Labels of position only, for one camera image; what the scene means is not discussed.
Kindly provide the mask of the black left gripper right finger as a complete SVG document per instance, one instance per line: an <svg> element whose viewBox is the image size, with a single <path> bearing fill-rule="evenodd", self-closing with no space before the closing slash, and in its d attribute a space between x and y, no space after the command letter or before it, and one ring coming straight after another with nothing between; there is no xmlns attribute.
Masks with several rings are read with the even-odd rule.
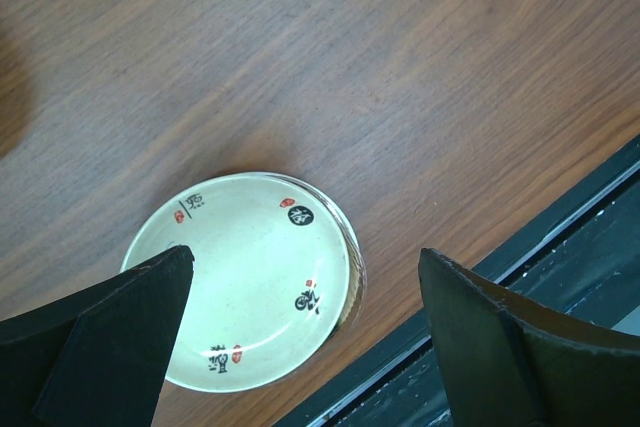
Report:
<svg viewBox="0 0 640 427"><path fill-rule="evenodd" d="M419 283L456 426L636 426L639 339L423 249Z"/></svg>

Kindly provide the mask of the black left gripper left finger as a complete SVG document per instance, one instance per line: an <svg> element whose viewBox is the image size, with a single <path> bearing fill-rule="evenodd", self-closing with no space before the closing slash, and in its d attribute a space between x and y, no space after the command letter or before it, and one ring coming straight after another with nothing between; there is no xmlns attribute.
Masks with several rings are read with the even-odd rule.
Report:
<svg viewBox="0 0 640 427"><path fill-rule="evenodd" d="M150 425L193 263L188 247L174 246L2 321L2 425Z"/></svg>

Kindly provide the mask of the cream yellow small plate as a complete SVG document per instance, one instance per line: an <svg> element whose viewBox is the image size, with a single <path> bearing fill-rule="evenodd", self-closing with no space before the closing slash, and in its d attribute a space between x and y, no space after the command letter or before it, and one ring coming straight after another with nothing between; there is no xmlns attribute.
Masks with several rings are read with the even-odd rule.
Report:
<svg viewBox="0 0 640 427"><path fill-rule="evenodd" d="M193 280L166 378L183 388L233 393L290 374L353 296L344 214L293 177L247 172L187 188L143 224L122 265L179 245L193 254Z"/></svg>

